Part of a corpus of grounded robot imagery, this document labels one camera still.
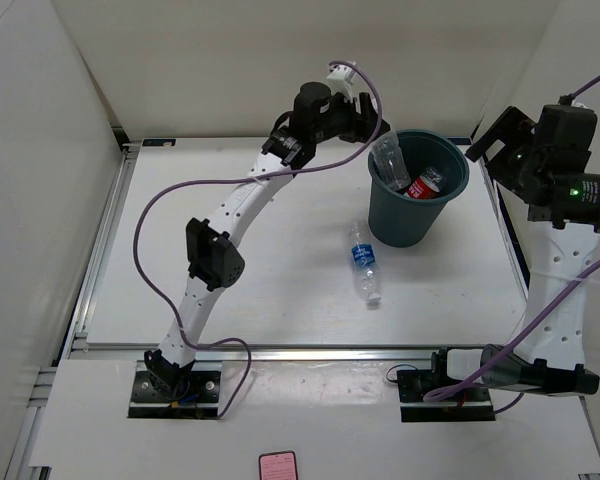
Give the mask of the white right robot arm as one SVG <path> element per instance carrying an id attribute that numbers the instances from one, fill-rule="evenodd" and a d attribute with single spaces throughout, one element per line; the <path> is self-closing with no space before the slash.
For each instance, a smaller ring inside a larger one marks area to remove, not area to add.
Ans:
<path id="1" fill-rule="evenodd" d="M 508 107 L 466 152 L 486 162 L 496 183 L 528 207 L 533 245 L 521 329 L 505 345 L 449 349 L 429 375 L 427 403 L 482 387 L 545 396 L 593 395 L 599 377 L 585 366 L 585 281 L 600 268 L 600 175 L 587 172 L 596 113 L 572 95 L 543 107 L 533 121 Z"/>

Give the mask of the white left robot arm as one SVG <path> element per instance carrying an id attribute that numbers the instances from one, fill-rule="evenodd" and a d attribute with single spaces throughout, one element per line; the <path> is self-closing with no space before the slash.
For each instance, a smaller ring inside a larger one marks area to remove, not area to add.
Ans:
<path id="1" fill-rule="evenodd" d="M 318 144 L 338 138 L 367 147 L 389 126 L 374 88 L 351 99 L 319 82 L 301 86 L 291 111 L 276 121 L 244 179 L 208 217 L 185 227 L 188 277 L 179 304 L 167 304 L 173 324 L 158 348 L 144 355 L 154 388 L 168 400 L 184 397 L 199 338 L 220 295 L 245 268 L 238 246 L 247 229 L 278 191 L 308 171 Z"/>

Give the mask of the clear bottle blue label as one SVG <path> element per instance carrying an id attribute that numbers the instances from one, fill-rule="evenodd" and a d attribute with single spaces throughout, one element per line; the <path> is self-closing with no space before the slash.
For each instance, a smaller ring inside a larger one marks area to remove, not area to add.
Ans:
<path id="1" fill-rule="evenodd" d="M 375 308 L 381 301 L 380 281 L 367 223 L 352 221 L 347 240 L 357 293 L 368 307 Z"/>

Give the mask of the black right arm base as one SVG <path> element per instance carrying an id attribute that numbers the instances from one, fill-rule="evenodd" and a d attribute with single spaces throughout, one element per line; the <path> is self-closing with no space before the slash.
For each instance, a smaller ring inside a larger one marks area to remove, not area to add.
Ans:
<path id="1" fill-rule="evenodd" d="M 490 422 L 495 420 L 489 391 L 471 387 L 440 401 L 426 401 L 425 395 L 459 383 L 447 372 L 449 350 L 435 351 L 426 366 L 399 363 L 390 367 L 385 380 L 398 388 L 402 423 Z"/>

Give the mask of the clear unlabelled plastic bottle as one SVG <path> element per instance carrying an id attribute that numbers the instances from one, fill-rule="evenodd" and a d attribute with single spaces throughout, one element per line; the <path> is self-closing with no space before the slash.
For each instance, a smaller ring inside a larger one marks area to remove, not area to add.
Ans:
<path id="1" fill-rule="evenodd" d="M 411 184 L 398 136 L 389 131 L 372 145 L 372 155 L 381 180 L 393 191 L 402 191 Z"/>

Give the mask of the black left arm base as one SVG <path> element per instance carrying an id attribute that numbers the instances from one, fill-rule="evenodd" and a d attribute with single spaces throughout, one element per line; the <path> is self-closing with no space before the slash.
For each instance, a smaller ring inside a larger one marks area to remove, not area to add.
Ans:
<path id="1" fill-rule="evenodd" d="M 221 362 L 180 366 L 148 350 L 136 365 L 127 416 L 135 419 L 212 420 L 218 415 Z"/>

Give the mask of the small bottle black label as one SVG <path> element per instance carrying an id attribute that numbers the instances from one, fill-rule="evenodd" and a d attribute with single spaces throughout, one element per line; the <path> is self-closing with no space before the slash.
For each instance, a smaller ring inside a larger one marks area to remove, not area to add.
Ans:
<path id="1" fill-rule="evenodd" d="M 447 176 L 434 167 L 428 167 L 422 173 L 422 177 L 428 182 L 430 188 L 436 192 L 442 191 L 448 182 Z"/>

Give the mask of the clear bottle red label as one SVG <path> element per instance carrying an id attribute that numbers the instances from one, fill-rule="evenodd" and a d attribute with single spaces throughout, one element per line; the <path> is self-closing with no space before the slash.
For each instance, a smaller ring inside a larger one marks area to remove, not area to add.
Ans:
<path id="1" fill-rule="evenodd" d="M 441 187 L 430 176 L 420 175 L 404 192 L 406 196 L 416 200 L 436 198 Z"/>

